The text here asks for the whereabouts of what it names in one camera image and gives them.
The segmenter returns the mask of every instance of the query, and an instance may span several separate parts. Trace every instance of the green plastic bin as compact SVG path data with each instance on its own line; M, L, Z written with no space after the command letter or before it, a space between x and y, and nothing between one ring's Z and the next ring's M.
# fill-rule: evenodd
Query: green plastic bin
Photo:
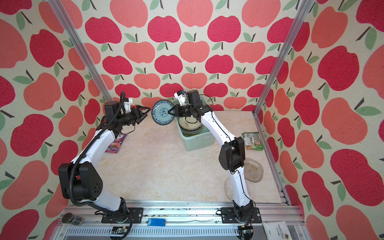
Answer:
M207 102L202 96L200 96L200 99L202 100L203 104L207 104ZM175 99L172 101L172 103L173 105L176 105L179 103L179 101ZM215 137L205 126L203 130L201 130L201 132L199 132L198 134L193 136L188 136L188 135L184 135L184 133L181 131L181 128L179 125L179 118L176 118L176 125L179 131L180 137L183 140L184 147L188 152L199 149L199 148L207 147L209 145L212 145L215 142Z

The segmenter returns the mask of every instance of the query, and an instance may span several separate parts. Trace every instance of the green food package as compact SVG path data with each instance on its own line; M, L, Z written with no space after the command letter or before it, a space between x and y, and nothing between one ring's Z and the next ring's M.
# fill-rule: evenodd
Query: green food package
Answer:
M242 135L246 149L254 149L257 151L264 150L264 145L260 140L258 132L244 132Z

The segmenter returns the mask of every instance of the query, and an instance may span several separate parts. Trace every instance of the black mounting plate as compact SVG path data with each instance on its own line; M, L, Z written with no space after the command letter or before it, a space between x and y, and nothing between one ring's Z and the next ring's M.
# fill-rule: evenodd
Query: black mounting plate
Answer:
M221 220L223 223L239 223L236 219L235 219L235 212L233 211L233 207L222 207L220 209L220 211L223 213L223 212L231 212L233 213L233 217L230 218L230 217L227 217L226 214L221 214ZM255 210L253 212L253 219L252 219L252 223L262 223L262 217L260 215L260 210L259 208L255 207Z
M130 208L128 208L128 210L129 210L129 214L133 218L133 223L141 223L143 208L142 207L130 207ZM106 216L106 217L103 216L103 218L101 219L101 223L119 224L118 222L116 222L115 219L110 218L108 216Z

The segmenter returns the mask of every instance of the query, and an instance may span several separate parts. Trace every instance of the patterned wall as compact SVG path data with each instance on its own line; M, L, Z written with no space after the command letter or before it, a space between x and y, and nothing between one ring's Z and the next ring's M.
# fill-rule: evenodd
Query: patterned wall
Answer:
M259 119L313 240L384 239L384 5L318 0ZM295 41L301 41L299 35Z
M199 89L215 110L254 109L299 7L289 0L74 3L82 9L80 38L100 52L95 64L113 80L112 96L124 90L134 104L152 107L179 89Z
M58 167L93 137L101 97L48 2L0 1L0 12L0 239L47 240L68 204Z

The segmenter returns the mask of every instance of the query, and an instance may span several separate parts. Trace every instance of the table surface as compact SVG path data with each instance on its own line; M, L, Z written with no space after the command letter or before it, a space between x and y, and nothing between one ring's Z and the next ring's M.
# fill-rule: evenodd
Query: table surface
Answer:
M216 111L218 119L235 136L257 132L251 112ZM227 202L228 177L219 161L220 145L187 152L176 121L160 126L151 116L127 135L118 153L105 153L97 171L106 190L126 200ZM133 130L125 126L122 132ZM264 151L245 150L245 156L264 168L259 182L247 182L255 202L281 203Z

